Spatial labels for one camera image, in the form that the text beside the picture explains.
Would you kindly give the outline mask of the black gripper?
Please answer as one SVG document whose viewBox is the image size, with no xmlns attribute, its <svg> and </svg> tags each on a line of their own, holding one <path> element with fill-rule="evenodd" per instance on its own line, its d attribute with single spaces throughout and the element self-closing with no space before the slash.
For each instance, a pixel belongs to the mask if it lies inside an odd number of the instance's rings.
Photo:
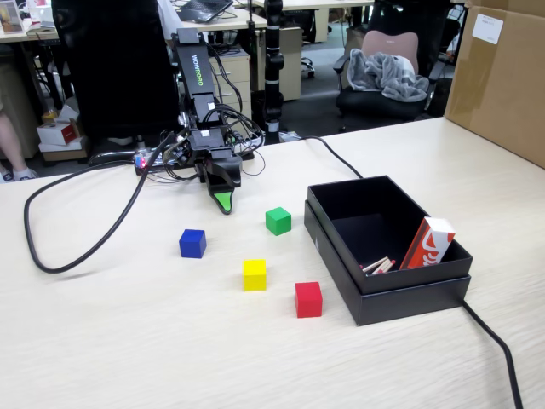
<svg viewBox="0 0 545 409">
<path fill-rule="evenodd" d="M 218 128 L 193 130 L 188 141 L 188 163 L 204 164 L 209 196 L 224 215 L 230 215 L 234 189 L 241 186 L 242 159 L 225 142 Z"/>
</svg>

